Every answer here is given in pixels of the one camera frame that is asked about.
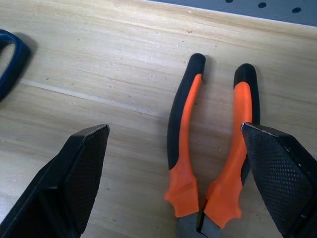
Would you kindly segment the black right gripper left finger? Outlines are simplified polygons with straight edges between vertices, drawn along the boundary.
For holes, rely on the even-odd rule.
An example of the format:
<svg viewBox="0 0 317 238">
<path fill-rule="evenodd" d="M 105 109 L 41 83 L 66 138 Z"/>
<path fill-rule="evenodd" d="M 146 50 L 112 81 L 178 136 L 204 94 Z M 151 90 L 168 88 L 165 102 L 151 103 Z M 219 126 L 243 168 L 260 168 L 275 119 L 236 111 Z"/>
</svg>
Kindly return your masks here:
<svg viewBox="0 0 317 238">
<path fill-rule="evenodd" d="M 2 238 L 79 238 L 99 190 L 109 126 L 68 138 L 34 176 L 0 224 Z"/>
</svg>

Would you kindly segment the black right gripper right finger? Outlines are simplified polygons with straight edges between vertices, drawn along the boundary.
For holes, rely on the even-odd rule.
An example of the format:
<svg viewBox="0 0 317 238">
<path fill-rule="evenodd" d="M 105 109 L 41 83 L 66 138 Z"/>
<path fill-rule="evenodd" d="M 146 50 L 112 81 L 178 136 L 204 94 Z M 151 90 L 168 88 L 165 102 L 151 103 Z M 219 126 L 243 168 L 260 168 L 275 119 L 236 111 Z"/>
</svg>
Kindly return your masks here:
<svg viewBox="0 0 317 238">
<path fill-rule="evenodd" d="M 290 134 L 243 123 L 252 174 L 264 204 L 285 238 L 317 236 L 317 162 Z"/>
</svg>

